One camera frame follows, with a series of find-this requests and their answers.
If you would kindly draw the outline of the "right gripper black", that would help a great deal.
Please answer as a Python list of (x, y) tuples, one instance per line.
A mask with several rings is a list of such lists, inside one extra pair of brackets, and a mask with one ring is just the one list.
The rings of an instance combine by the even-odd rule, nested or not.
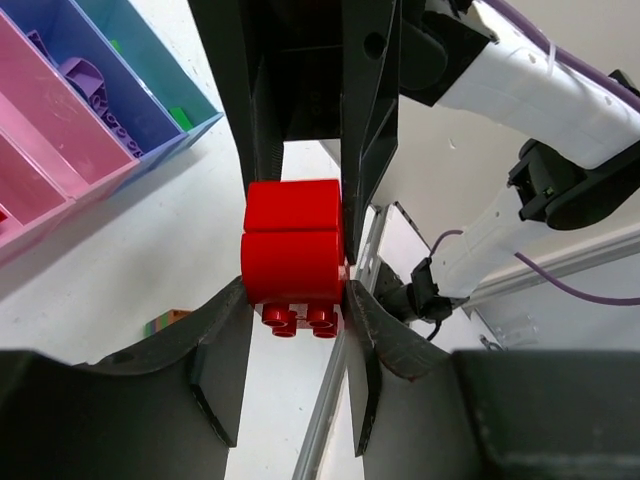
[(354, 263), (367, 206), (398, 146), (402, 3), (193, 0), (189, 7), (245, 191), (281, 178), (284, 141), (336, 139), (341, 127), (345, 253)]

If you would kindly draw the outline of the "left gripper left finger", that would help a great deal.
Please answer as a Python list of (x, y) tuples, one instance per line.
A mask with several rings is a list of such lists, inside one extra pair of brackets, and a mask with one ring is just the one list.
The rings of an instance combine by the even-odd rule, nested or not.
[(96, 364), (1, 354), (5, 479), (221, 479), (238, 440), (253, 310), (240, 280)]

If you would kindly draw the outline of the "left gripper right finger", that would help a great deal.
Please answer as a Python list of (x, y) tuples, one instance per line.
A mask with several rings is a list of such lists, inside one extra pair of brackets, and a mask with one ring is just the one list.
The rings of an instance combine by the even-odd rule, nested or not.
[(354, 450), (369, 479), (635, 479), (639, 356), (447, 353), (344, 294)]

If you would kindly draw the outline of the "striped lego plate stack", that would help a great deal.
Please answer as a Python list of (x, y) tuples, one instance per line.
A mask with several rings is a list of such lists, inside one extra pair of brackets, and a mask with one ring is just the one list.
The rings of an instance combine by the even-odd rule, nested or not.
[(182, 318), (188, 316), (191, 313), (190, 310), (171, 309), (155, 319), (145, 324), (143, 328), (143, 337), (148, 338), (151, 335), (161, 331), (162, 329), (178, 322)]

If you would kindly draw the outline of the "green lego brick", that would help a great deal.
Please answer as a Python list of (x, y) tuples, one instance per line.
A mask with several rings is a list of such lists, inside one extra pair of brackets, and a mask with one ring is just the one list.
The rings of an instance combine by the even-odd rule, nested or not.
[(171, 107), (169, 113), (176, 124), (185, 132), (193, 128), (193, 124), (189, 119), (186, 111), (181, 107)]

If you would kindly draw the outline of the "red striped lego block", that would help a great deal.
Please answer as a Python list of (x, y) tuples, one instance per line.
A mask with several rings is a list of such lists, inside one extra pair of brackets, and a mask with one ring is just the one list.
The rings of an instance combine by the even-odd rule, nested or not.
[(249, 304), (274, 336), (335, 338), (349, 278), (340, 182), (251, 183), (240, 258)]

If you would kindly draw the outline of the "purple green lego block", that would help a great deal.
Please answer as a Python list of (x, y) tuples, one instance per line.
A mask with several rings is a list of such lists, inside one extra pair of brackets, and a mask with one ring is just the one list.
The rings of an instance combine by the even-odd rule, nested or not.
[(89, 103), (106, 127), (134, 158), (140, 158), (144, 155), (144, 152), (140, 149), (138, 143), (129, 135), (127, 130), (110, 111), (105, 99), (94, 94), (90, 97)]

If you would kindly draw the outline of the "small purple lego block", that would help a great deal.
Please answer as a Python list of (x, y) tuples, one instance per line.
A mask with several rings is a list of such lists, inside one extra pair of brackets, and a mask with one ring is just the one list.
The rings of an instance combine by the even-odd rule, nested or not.
[(104, 86), (100, 71), (89, 61), (71, 57), (58, 66), (58, 71), (86, 97), (96, 94)]

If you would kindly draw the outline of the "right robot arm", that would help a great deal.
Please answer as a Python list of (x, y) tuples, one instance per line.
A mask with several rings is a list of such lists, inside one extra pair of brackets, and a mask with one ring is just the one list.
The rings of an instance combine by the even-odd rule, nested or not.
[(194, 1), (246, 185), (278, 180), (283, 148), (341, 143), (343, 247), (354, 259), (398, 146), (399, 100), (462, 109), (527, 136), (508, 185), (526, 222), (593, 225), (639, 186), (639, 94), (555, 48), (510, 4)]

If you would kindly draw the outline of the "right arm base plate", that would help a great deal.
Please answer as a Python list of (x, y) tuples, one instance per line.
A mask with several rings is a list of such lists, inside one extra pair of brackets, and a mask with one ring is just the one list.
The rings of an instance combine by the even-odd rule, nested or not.
[(404, 283), (384, 261), (381, 262), (373, 288), (376, 301), (401, 323), (423, 321), (433, 325), (426, 339), (438, 335), (444, 321), (453, 312), (453, 301), (439, 294), (431, 274), (431, 259), (424, 258), (411, 272), (411, 281)]

